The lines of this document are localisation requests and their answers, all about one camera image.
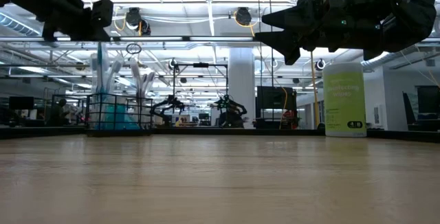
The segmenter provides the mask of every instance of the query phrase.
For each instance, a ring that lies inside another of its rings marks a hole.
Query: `computer monitor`
[[[419,113],[440,113],[440,88],[437,86],[417,87]]]
[[[199,113],[199,120],[208,120],[209,113]]]
[[[9,97],[9,109],[11,110],[32,110],[34,108],[34,97]]]
[[[287,105],[285,109],[290,110],[296,108],[292,106],[294,90],[291,87],[285,87],[285,90],[287,92]],[[259,86],[257,87],[256,95],[256,105],[258,109],[284,109],[286,93],[281,87]]]

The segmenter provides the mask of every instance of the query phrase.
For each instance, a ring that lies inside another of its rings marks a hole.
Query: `white pillar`
[[[252,48],[231,48],[229,52],[229,95],[242,104],[248,118],[245,128],[254,128],[252,121],[255,118],[255,79],[254,54]]]

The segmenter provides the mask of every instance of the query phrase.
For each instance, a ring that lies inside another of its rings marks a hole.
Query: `disinfecting wipes container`
[[[360,63],[335,63],[324,77],[325,134],[366,137],[364,74]]]

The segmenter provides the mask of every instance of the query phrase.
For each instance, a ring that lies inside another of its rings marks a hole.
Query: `wooden table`
[[[0,223],[439,223],[440,146],[182,136],[0,141]]]

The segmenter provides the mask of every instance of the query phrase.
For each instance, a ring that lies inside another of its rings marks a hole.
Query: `ceiling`
[[[87,5],[97,0],[83,0]],[[233,19],[234,11],[238,7],[247,7],[253,17],[252,23],[255,24],[253,32],[267,32],[277,28],[259,23],[259,17],[264,14],[284,10],[295,5],[296,0],[112,0],[115,3],[114,23],[107,28],[107,32],[112,36],[137,36],[137,34],[123,26],[124,13],[132,7],[139,7],[142,11],[142,16],[149,22],[152,33],[151,36],[252,36],[252,31],[248,27],[241,27],[237,25]],[[212,23],[210,22],[210,15],[212,9]],[[5,12],[13,16],[20,22],[33,27],[36,30],[41,30],[42,24],[34,20],[34,16],[29,12],[17,7],[15,5],[7,5],[0,9],[0,12]],[[16,32],[0,26],[0,34],[2,36],[19,36]],[[53,49],[48,46],[42,46],[39,43],[9,43],[19,50],[26,50],[28,53],[34,54],[46,61],[50,59],[50,51],[53,58],[59,59],[56,63],[60,65],[75,64],[77,62],[84,62],[89,64],[90,56],[96,53],[96,49],[81,50],[78,47],[82,45],[75,43],[59,43],[59,47]],[[125,55],[123,48],[124,43],[119,49],[113,49],[109,52],[110,58],[115,58],[122,52]],[[179,63],[219,63],[227,64],[229,59],[229,48],[231,47],[251,47],[253,49],[255,59],[261,59],[265,64],[272,69],[272,50],[264,45],[258,43],[187,43],[187,42],[167,42],[166,49],[162,43],[151,42],[142,43],[143,52],[138,55],[138,60],[148,67],[148,70],[156,71],[160,75],[169,74],[168,64],[174,58]],[[274,74],[278,76],[310,76],[311,64],[310,54],[302,52],[302,57],[293,66],[284,65],[284,58],[281,54],[274,51]],[[326,49],[318,48],[313,52],[315,60],[323,59],[330,61],[350,61],[359,59],[362,52],[354,49],[339,49],[335,53],[329,53]],[[43,62],[35,60],[33,63],[41,64]],[[28,71],[15,69],[17,74],[29,74]],[[58,73],[57,68],[51,71]],[[78,71],[73,67],[65,68],[64,74],[73,75],[87,75],[88,69]],[[206,71],[202,69],[187,69],[186,74],[204,75],[206,79],[188,79],[187,85],[224,85],[226,82],[222,78],[210,79],[209,73],[213,76],[219,76],[220,73],[215,69]],[[130,74],[128,68],[123,69],[121,74]],[[265,68],[263,75],[270,75],[268,68]],[[77,83],[85,82],[87,79],[69,79],[68,81]],[[278,79],[279,84],[285,87],[297,86],[292,82],[292,78]],[[260,85],[261,81],[256,79],[256,85]],[[263,80],[264,85],[271,85],[271,80]],[[304,79],[299,84],[307,87],[310,84],[309,79]],[[168,94],[169,88],[166,87],[166,81],[156,80],[154,90],[157,90],[162,95]]]

